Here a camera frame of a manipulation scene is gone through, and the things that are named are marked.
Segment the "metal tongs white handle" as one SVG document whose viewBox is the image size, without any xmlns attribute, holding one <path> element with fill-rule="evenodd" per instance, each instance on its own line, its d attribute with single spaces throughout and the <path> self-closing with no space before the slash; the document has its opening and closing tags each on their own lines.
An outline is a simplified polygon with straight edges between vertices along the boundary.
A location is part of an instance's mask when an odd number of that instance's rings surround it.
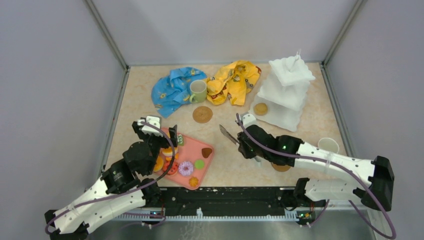
<svg viewBox="0 0 424 240">
<path fill-rule="evenodd" d="M 219 129 L 220 129 L 220 132 L 226 138 L 228 138 L 237 148 L 240 146 L 239 141 L 234 136 L 232 136 L 222 124 L 219 124 Z M 250 159 L 255 162 L 255 164 L 256 164 L 257 167 L 261 167 L 262 166 L 262 159 L 260 157 L 255 156 L 255 157 L 250 158 Z"/>
</svg>

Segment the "purple sprinkled donut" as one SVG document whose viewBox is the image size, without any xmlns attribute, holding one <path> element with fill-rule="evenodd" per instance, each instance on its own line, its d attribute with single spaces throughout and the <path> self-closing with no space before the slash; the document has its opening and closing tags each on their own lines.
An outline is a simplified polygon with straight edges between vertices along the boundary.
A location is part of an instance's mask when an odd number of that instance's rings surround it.
<svg viewBox="0 0 424 240">
<path fill-rule="evenodd" d="M 190 161 L 183 161 L 178 165 L 178 172 L 184 176 L 191 176 L 194 172 L 194 165 Z"/>
</svg>

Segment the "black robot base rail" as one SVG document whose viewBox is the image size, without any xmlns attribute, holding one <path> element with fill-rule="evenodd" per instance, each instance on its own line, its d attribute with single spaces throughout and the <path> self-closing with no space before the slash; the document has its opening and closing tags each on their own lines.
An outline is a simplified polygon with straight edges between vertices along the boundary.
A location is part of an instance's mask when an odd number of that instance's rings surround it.
<svg viewBox="0 0 424 240">
<path fill-rule="evenodd" d="M 167 217 L 265 217 L 283 216 L 299 208 L 324 207 L 325 200 L 311 201 L 294 187 L 164 187 L 148 208 L 159 209 Z"/>
</svg>

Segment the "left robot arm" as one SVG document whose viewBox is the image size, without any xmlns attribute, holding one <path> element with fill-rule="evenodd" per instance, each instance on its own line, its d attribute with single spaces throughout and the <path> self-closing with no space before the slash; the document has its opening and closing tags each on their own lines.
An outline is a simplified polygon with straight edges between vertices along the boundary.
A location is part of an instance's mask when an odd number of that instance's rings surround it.
<svg viewBox="0 0 424 240">
<path fill-rule="evenodd" d="M 44 214 L 44 231 L 52 240 L 84 240 L 97 228 L 130 210 L 154 207 L 161 190 L 153 173 L 161 149 L 170 148 L 174 159 L 178 146 L 178 127 L 161 129 L 160 120 L 142 117 L 132 123 L 139 141 L 122 154 L 122 159 L 104 170 L 81 196 L 58 210 Z"/>
</svg>

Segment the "green round macaron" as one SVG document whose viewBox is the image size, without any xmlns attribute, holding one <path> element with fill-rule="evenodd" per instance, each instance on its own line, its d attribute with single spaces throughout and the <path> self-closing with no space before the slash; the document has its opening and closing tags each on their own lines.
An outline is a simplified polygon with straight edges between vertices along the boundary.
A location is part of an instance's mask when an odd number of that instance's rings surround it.
<svg viewBox="0 0 424 240">
<path fill-rule="evenodd" d="M 197 159 L 195 162 L 194 162 L 194 168 L 195 169 L 197 169 L 197 170 L 201 170 L 201 169 L 203 169 L 205 167 L 205 162 L 204 162 L 204 160 L 203 159 Z"/>
</svg>

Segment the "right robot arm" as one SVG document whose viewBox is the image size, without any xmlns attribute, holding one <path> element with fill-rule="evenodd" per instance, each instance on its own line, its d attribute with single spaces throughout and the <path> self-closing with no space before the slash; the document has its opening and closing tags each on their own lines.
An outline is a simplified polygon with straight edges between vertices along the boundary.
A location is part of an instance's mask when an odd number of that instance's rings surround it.
<svg viewBox="0 0 424 240">
<path fill-rule="evenodd" d="M 332 177 L 299 178 L 293 192 L 293 200 L 299 206 L 322 200 L 346 200 L 360 201 L 377 211 L 392 209 L 395 175 L 390 160 L 384 156 L 344 156 L 294 136 L 273 136 L 256 124 L 237 133 L 235 142 L 246 159 L 265 160 L 281 168 L 309 169 Z"/>
</svg>

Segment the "round tan muffin cake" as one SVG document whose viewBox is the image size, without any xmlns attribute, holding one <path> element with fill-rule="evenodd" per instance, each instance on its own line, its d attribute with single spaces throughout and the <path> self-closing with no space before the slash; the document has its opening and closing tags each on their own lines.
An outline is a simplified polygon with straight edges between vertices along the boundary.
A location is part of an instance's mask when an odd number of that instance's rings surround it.
<svg viewBox="0 0 424 240">
<path fill-rule="evenodd" d="M 264 116 L 268 113 L 268 106 L 263 102 L 257 103 L 253 107 L 253 112 L 258 116 Z"/>
</svg>

